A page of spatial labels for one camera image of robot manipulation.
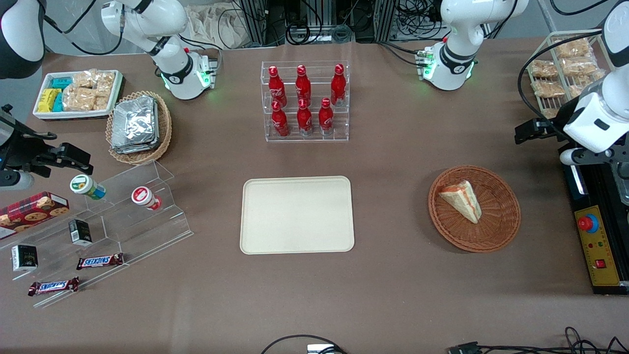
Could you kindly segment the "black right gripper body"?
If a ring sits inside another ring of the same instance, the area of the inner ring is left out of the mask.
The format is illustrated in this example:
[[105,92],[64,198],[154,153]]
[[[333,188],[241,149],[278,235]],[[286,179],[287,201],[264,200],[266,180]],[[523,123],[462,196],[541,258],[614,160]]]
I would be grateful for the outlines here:
[[1,169],[22,170],[33,160],[32,141],[25,136],[29,130],[25,124],[1,111]]

